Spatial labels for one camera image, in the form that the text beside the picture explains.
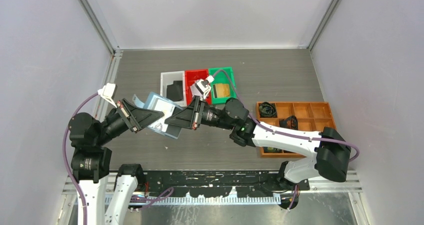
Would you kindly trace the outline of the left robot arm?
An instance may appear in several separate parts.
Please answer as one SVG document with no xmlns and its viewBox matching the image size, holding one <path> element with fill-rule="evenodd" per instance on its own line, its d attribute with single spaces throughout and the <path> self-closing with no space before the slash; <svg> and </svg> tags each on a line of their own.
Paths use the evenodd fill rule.
<svg viewBox="0 0 424 225">
<path fill-rule="evenodd" d="M 112 158 L 105 144 L 126 131 L 140 132 L 163 116 L 162 111 L 139 108 L 122 99 L 103 121 L 86 112 L 71 117 L 65 138 L 74 148 L 68 170 L 78 194 L 78 224 L 124 222 L 133 193 L 144 189 L 147 181 L 140 164 L 122 164 L 115 176 L 112 199 L 105 205 Z"/>
</svg>

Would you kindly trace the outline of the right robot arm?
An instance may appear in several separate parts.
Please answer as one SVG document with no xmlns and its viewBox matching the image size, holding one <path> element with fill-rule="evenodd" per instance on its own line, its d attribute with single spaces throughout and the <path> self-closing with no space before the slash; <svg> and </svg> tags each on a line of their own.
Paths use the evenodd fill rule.
<svg viewBox="0 0 424 225">
<path fill-rule="evenodd" d="M 303 159 L 286 161 L 280 166 L 277 183 L 286 191 L 318 176 L 338 183 L 347 180 L 351 147 L 331 127 L 323 131 L 277 127 L 251 117 L 236 98 L 229 98 L 219 109 L 198 96 L 183 110 L 166 118 L 165 123 L 189 130 L 201 125 L 230 130 L 229 138 L 241 147 L 271 147 L 302 155 Z"/>
</svg>

